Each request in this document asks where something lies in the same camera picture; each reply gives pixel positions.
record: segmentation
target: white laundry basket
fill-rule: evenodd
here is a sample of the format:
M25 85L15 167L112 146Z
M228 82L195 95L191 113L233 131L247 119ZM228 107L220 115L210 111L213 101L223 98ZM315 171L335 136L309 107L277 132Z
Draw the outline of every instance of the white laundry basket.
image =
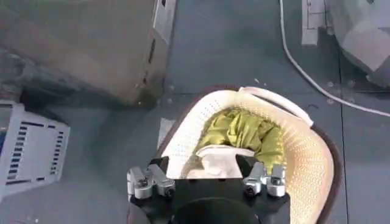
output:
M217 88L195 100L175 122L158 150L157 156L169 157L167 177L186 178L182 170L191 162L189 158L202 137L205 124L214 114L227 108L241 108L281 126L291 223L314 224L325 220L339 184L337 148L313 125L303 109L266 89Z
M0 201L61 178L70 128L0 100Z

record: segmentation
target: green cloth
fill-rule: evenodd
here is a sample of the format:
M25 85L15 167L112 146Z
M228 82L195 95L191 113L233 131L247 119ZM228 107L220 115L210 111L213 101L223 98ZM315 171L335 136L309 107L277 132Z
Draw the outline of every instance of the green cloth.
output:
M269 172L274 164L283 164L282 130L275 123L235 108L218 113L208 124L194 153L208 145L230 145L254 151Z

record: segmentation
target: white cable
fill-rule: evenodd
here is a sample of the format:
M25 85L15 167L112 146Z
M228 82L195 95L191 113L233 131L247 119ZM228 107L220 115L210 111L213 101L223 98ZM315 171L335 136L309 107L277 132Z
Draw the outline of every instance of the white cable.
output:
M298 71L303 75L303 77L305 79L307 79L320 93L322 93L323 95L333 99L334 101L337 101L337 102L339 102L341 104L347 105L349 107L352 107L352 108L355 108L355 109L358 109L358 110L362 110L362 111L365 111L365 112L369 112L369 113L373 113L373 114L379 114L379 115L382 115L382 116L390 117L390 113L382 112L382 111L371 109L371 108L362 107L362 106L356 105L354 103L350 103L348 101L342 100L342 99L340 99L340 98L330 94L328 91L326 91L323 88L321 88L321 86L319 86L302 69L302 67L300 67L300 65L295 61L293 56L291 56L290 51L287 48L286 33L285 33L285 16L284 16L284 12L283 12L283 0L279 0L279 4L280 4L280 29L282 30L283 49L285 50L286 55L287 55L288 59L290 60L290 62L298 69Z

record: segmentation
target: basket handle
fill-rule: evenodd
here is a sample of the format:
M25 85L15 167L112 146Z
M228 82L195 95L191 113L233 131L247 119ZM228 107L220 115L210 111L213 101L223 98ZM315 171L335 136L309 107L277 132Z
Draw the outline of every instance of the basket handle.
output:
M301 107L279 94L257 87L241 87L239 89L239 92L249 93L254 96L267 99L272 103L282 106L284 109L288 110L293 115L301 118L310 127L314 124L314 122L310 119L309 114L307 114L303 109L301 109Z

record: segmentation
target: white cloth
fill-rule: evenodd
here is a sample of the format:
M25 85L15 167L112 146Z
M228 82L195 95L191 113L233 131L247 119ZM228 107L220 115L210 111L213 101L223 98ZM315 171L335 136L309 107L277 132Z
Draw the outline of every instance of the white cloth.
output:
M187 178L242 178L236 155L253 156L254 152L226 145L208 145L196 155L201 158L204 169L191 170Z

